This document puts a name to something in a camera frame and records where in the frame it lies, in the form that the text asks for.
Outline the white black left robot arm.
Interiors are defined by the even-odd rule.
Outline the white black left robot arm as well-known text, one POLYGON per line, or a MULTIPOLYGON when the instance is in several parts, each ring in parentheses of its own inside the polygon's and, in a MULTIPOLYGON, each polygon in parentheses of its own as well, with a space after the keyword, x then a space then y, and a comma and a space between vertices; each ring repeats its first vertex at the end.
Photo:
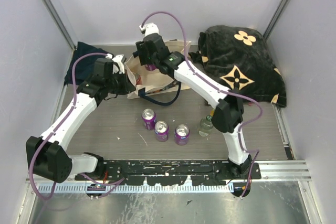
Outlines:
POLYGON ((93 73, 75 90, 73 100, 40 137, 26 142, 29 178, 34 175, 64 182, 70 175, 87 173, 93 180, 105 174, 103 158, 93 153, 70 156, 66 150, 84 120, 108 95, 126 95, 135 90, 124 67, 125 56, 107 54, 94 63, 93 73))

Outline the clear bottle green cap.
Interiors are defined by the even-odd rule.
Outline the clear bottle green cap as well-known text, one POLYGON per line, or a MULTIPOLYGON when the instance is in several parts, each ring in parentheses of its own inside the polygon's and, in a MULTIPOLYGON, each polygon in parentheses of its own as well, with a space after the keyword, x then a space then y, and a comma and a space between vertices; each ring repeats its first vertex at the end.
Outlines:
POLYGON ((212 129, 213 129, 213 124, 212 124, 211 115, 207 115, 206 117, 202 118, 197 127, 197 131, 199 135, 202 137, 208 136, 211 133, 212 129))

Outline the purple soda can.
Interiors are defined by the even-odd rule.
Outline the purple soda can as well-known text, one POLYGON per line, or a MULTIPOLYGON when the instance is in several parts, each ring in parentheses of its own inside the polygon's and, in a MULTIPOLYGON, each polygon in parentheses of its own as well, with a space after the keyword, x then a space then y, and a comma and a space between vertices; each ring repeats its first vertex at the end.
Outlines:
POLYGON ((154 71, 156 69, 155 65, 145 65, 147 71, 154 71))
POLYGON ((147 130, 153 130, 156 124, 156 114, 152 109, 145 109, 142 112, 142 120, 147 130))
POLYGON ((156 139, 160 142, 165 142, 169 138, 169 126, 164 121, 158 121, 154 128, 156 139))
POLYGON ((174 131, 175 142, 178 145, 186 145, 189 141, 190 130, 187 125, 180 124, 174 131))

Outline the red cola can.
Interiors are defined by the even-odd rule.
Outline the red cola can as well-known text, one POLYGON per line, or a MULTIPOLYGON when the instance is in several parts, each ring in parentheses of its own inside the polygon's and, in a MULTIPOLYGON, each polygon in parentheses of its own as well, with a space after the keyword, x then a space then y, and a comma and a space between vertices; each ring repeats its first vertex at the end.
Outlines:
POLYGON ((141 82, 141 76, 138 74, 138 73, 133 73, 134 75, 134 78, 135 78, 135 81, 136 81, 136 85, 140 85, 142 82, 141 82))

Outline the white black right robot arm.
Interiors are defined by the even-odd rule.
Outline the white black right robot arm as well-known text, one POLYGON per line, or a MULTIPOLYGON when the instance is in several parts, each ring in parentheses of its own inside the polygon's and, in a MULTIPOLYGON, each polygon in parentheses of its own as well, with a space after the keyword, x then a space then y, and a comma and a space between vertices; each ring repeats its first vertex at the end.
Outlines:
POLYGON ((241 179, 249 172, 251 155, 242 135, 243 96, 230 91, 188 60, 186 42, 183 52, 170 51, 157 34, 150 34, 135 43, 141 65, 155 65, 160 73, 186 84, 214 109, 212 124, 222 132, 228 149, 228 162, 233 177, 241 179))

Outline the beige canvas tote bag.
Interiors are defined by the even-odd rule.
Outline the beige canvas tote bag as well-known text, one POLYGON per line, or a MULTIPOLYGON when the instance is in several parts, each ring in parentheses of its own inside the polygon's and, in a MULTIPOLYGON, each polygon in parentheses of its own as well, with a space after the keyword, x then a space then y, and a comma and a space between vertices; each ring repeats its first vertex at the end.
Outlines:
POLYGON ((177 100, 180 91, 189 89, 186 84, 179 83, 171 77, 160 73, 157 69, 154 71, 147 71, 145 66, 140 65, 139 57, 130 56, 126 60, 124 66, 127 70, 130 81, 135 85, 135 91, 127 95, 129 100, 143 98, 156 105, 169 106, 177 100), (134 72, 141 76, 142 83, 140 85, 136 85, 136 81, 133 75, 134 72), (176 92, 176 95, 169 102, 157 101, 152 98, 153 95, 164 94, 173 91, 176 92))

